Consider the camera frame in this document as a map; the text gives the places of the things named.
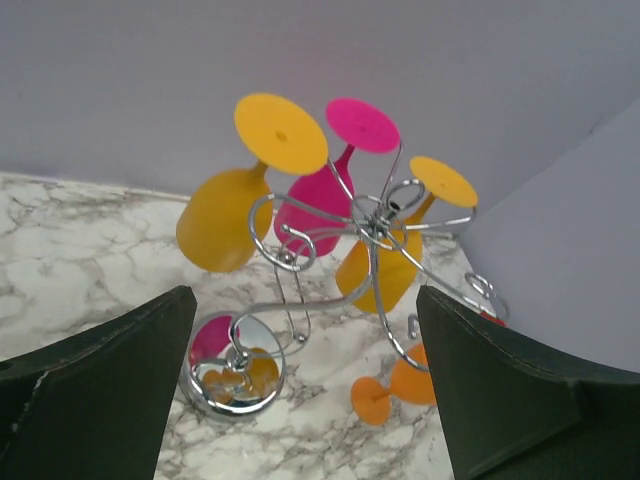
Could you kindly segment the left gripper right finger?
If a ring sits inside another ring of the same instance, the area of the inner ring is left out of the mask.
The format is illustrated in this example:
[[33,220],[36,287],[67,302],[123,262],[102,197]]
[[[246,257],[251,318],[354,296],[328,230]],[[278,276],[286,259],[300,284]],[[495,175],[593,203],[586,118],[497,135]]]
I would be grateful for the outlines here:
[[638,478],[637,373],[551,348],[434,286],[416,307],[455,478]]

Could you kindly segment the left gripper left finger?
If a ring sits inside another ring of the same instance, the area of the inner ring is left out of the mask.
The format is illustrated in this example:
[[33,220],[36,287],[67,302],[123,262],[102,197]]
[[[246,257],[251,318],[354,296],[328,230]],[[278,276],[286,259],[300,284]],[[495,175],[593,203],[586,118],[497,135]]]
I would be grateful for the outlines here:
[[177,286],[3,361],[2,478],[153,478],[196,309]]

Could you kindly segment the red wine glass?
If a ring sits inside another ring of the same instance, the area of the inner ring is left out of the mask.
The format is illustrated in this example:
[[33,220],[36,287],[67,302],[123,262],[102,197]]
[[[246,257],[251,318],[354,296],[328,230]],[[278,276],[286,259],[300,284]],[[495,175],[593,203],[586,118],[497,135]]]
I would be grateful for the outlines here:
[[480,315],[481,315],[483,318],[485,318],[485,319],[487,319],[487,320],[489,320],[489,321],[492,321],[492,322],[494,322],[494,323],[496,323],[496,324],[502,324],[502,322],[501,322],[501,320],[500,320],[499,318],[497,318],[497,317],[495,317],[495,316],[493,316],[493,315],[491,315],[491,314],[489,314],[489,313],[487,313],[487,312],[482,311],[482,312],[480,313]]

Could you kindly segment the orange wine glass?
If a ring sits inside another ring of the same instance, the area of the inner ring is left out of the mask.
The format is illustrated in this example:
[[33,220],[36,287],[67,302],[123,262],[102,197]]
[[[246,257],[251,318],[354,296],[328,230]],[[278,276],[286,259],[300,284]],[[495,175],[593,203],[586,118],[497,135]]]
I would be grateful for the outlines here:
[[351,387],[350,400],[358,418],[368,425],[383,425],[391,414],[391,397],[413,405],[436,405],[431,374],[398,359],[391,371],[390,383],[384,387],[377,379],[364,376]]

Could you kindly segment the chrome wine glass rack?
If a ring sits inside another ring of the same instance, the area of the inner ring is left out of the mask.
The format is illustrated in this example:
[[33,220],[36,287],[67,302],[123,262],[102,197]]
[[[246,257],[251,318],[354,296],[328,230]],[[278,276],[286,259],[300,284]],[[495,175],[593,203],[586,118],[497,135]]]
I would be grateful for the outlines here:
[[[378,207],[373,213],[362,210],[364,196],[352,196],[351,216],[346,226],[319,230],[321,239],[333,235],[339,237],[334,250],[326,256],[317,255],[316,246],[309,235],[286,225],[282,227],[283,231],[306,243],[310,250],[307,256],[294,254],[282,244],[274,252],[269,252],[261,241],[256,241],[255,246],[272,265],[274,275],[291,276],[298,298],[288,301],[282,296],[277,303],[259,303],[240,312],[227,312],[223,315],[228,321],[226,324],[219,317],[199,323],[190,341],[183,368],[183,393],[201,411],[228,421],[246,420],[268,409],[283,388],[287,356],[304,348],[312,326],[307,324],[304,330],[298,330],[294,322],[289,321],[288,336],[282,339],[260,320],[260,315],[271,312],[282,312],[286,316],[303,313],[309,319],[317,311],[354,306],[354,300],[366,292],[372,281],[378,280],[376,245],[384,246],[379,240],[383,233],[389,234],[391,231],[390,221],[410,216],[426,195],[428,193],[424,185],[413,176],[412,179],[393,186],[382,197],[372,197],[371,202]],[[447,293],[461,298],[463,304],[472,310],[493,315],[490,310],[462,295],[459,290],[432,273],[421,261],[416,261],[396,240],[388,236],[412,266],[417,267],[417,274],[428,276]],[[343,295],[338,289],[335,275],[352,247],[359,241],[363,241],[367,248],[369,270],[360,286],[352,293]],[[397,360],[404,359],[419,371],[430,373],[423,347],[414,345],[409,350],[402,347],[389,325],[388,313],[382,307],[377,283],[373,291],[377,313],[371,315],[378,317],[386,338],[398,356]],[[501,308],[503,313],[493,316],[504,324],[510,316],[509,307],[503,304]]]

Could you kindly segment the yellow wine glass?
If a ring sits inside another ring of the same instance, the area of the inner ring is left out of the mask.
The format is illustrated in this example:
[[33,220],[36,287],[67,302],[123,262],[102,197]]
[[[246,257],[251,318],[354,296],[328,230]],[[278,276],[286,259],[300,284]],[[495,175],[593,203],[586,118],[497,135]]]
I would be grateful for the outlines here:
[[[378,280],[353,305],[365,313],[377,313],[374,285],[380,288],[381,304],[389,313],[404,296],[417,275],[417,267],[395,247],[388,235],[402,246],[416,261],[423,256],[422,234],[415,226],[422,225],[427,211],[436,200],[462,209],[473,209],[478,205],[478,195],[471,183],[457,170],[437,159],[414,156],[409,162],[414,178],[424,185],[428,195],[408,217],[391,220],[389,234],[382,234],[377,246]],[[352,293],[360,286],[369,270],[369,257],[363,241],[357,242],[339,266],[335,280],[343,295]]]
[[315,119],[279,95],[244,96],[236,104],[234,125],[257,163],[209,178],[192,194],[176,224],[182,254],[214,273],[232,272],[254,255],[249,211],[271,193],[266,171],[311,175],[324,167],[329,156],[327,139]]

